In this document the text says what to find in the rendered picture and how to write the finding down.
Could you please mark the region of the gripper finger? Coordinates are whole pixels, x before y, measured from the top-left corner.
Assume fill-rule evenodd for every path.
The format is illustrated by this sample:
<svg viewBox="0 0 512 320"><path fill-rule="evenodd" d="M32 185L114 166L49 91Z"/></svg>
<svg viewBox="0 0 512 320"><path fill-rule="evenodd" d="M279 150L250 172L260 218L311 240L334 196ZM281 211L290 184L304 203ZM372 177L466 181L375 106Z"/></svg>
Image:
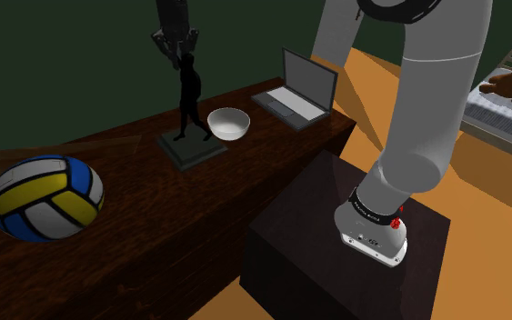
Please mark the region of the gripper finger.
<svg viewBox="0 0 512 320"><path fill-rule="evenodd" d="M196 42L199 36L199 31L196 28L191 27L187 34L186 38L183 41L183 54L191 54L196 48Z"/></svg>
<svg viewBox="0 0 512 320"><path fill-rule="evenodd" d="M175 70L179 69L179 57L177 54L177 46L167 39L162 29L150 35L159 51L165 55L172 63Z"/></svg>

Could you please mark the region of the black human figure statue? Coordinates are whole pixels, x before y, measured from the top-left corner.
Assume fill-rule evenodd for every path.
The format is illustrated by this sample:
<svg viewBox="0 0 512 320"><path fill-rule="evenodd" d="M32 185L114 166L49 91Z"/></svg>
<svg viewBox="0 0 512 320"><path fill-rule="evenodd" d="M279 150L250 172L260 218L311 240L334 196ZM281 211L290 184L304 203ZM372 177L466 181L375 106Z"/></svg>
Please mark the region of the black human figure statue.
<svg viewBox="0 0 512 320"><path fill-rule="evenodd" d="M197 100L201 95L202 83L194 69L194 60L192 54L184 54L177 59L181 83L178 107L180 126L174 132L156 137L159 147L180 172L227 150L227 147L213 136L198 113Z"/></svg>

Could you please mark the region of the white bowl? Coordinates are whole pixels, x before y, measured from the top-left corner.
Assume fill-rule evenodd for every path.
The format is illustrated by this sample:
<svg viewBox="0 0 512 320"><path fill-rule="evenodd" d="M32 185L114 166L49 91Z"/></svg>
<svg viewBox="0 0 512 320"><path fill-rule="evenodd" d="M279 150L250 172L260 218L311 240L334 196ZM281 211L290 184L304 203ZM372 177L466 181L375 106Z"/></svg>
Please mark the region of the white bowl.
<svg viewBox="0 0 512 320"><path fill-rule="evenodd" d="M251 125L249 115L237 108L223 107L212 111L207 117L209 129L217 138L235 141L243 137Z"/></svg>

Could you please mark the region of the grey laptop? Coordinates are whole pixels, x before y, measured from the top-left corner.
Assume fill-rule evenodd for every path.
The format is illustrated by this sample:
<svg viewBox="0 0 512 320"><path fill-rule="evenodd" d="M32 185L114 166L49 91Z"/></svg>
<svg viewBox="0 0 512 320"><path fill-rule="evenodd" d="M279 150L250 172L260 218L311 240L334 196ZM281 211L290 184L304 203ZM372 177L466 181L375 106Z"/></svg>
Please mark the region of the grey laptop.
<svg viewBox="0 0 512 320"><path fill-rule="evenodd" d="M284 84L251 99L296 131L330 116L338 73L285 47Z"/></svg>

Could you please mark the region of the dark wooden table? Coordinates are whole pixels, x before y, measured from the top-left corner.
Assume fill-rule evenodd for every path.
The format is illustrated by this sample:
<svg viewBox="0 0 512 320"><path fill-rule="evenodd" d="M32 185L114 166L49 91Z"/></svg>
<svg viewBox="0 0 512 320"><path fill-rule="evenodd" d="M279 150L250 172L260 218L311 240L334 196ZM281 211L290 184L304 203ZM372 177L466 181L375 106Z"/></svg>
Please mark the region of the dark wooden table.
<svg viewBox="0 0 512 320"><path fill-rule="evenodd" d="M201 115L231 106L251 119L226 151L186 171L175 168L156 137L172 127L168 111L106 130L138 135L121 156L85 156L105 185L105 203L86 230L62 241L28 243L0 231L0 320L134 320L155 305L166 320L183 313L184 281L216 258L221 233L283 189L318 153L342 151L355 122L333 112L296 131L253 101L279 86L272 79L202 101Z"/></svg>

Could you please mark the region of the blue yellow white volleyball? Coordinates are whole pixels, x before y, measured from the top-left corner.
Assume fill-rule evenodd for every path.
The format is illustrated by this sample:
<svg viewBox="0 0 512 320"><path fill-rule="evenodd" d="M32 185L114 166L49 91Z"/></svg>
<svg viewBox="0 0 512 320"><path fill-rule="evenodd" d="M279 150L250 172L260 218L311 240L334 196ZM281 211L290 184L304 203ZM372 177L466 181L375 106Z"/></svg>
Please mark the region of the blue yellow white volleyball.
<svg viewBox="0 0 512 320"><path fill-rule="evenodd" d="M89 226L105 201L97 172L65 155L39 155L0 174L0 230L26 242L65 239Z"/></svg>

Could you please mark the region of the dark robot stand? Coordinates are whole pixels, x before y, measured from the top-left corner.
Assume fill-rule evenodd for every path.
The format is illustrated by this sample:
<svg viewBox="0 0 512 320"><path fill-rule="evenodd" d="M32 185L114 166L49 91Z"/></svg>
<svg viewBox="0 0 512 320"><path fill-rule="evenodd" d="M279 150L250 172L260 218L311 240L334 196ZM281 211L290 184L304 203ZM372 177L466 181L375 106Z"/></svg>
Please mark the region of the dark robot stand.
<svg viewBox="0 0 512 320"><path fill-rule="evenodd" d="M274 320L431 320L450 221L408 199L395 267L344 245L334 212L364 175L323 151L250 224L240 285Z"/></svg>

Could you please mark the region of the bed with teddy bear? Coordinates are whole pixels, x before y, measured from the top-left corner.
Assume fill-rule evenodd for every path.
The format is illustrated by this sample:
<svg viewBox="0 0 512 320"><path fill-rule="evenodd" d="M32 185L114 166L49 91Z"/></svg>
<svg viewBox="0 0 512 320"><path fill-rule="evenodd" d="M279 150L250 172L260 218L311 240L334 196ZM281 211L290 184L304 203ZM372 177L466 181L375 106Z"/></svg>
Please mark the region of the bed with teddy bear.
<svg viewBox="0 0 512 320"><path fill-rule="evenodd" d="M468 95L461 130L512 154L512 103L473 89Z"/></svg>

